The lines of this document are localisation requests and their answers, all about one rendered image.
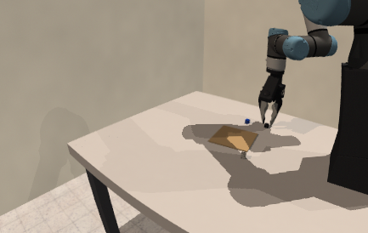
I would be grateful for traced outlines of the brown flat mat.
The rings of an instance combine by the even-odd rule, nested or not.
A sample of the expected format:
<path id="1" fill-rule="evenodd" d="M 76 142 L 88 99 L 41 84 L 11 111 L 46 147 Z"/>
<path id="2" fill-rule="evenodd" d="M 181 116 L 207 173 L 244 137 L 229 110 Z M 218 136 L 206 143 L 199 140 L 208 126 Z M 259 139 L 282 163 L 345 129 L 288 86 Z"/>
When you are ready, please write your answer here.
<path id="1" fill-rule="evenodd" d="M 257 136 L 253 132 L 223 125 L 208 142 L 248 152 Z"/>

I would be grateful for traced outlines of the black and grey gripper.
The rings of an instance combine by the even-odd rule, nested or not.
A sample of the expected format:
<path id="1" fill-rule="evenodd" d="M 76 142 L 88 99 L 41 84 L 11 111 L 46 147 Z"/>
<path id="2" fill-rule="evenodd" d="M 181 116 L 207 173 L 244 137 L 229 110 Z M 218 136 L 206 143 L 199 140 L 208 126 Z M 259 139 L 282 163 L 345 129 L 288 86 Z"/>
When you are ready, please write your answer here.
<path id="1" fill-rule="evenodd" d="M 275 102 L 274 104 L 272 104 L 273 113 L 271 115 L 271 120 L 270 120 L 270 126 L 272 126 L 272 124 L 274 123 L 275 118 L 277 117 L 277 115 L 279 113 L 279 110 L 282 106 L 282 98 L 284 98 L 283 92 L 285 92 L 286 85 L 282 84 L 282 77 L 283 77 L 285 71 L 273 71 L 273 70 L 268 69 L 268 67 L 267 67 L 266 72 L 270 73 L 270 76 L 280 78 L 280 84 L 279 84 L 279 86 L 278 86 L 278 88 L 275 92 L 275 96 L 272 100 L 273 102 Z M 273 74 L 271 74 L 271 72 Z M 280 74 L 280 75 L 277 76 L 277 74 Z M 268 109 L 269 105 L 268 105 L 268 102 L 264 102 L 264 101 L 260 100 L 259 97 L 258 97 L 258 103 L 259 103 L 259 109 L 260 109 L 260 113 L 261 113 L 262 122 L 264 123 L 265 113 L 266 113 L 266 110 Z"/>

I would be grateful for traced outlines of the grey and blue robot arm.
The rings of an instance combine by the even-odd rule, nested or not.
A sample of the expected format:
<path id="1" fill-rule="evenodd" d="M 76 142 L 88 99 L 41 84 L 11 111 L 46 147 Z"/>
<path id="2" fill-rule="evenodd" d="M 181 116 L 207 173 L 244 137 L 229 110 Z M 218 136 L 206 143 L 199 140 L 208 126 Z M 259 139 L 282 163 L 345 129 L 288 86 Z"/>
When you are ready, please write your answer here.
<path id="1" fill-rule="evenodd" d="M 288 30 L 270 28 L 266 59 L 268 69 L 284 71 L 286 57 L 291 60 L 303 60 L 332 56 L 337 51 L 337 40 L 329 35 L 327 26 L 354 26 L 354 40 L 348 56 L 348 66 L 368 70 L 368 0 L 298 2 L 301 4 L 300 9 L 308 35 L 288 36 Z M 271 103 L 279 84 L 279 77 L 268 76 L 259 99 Z"/>

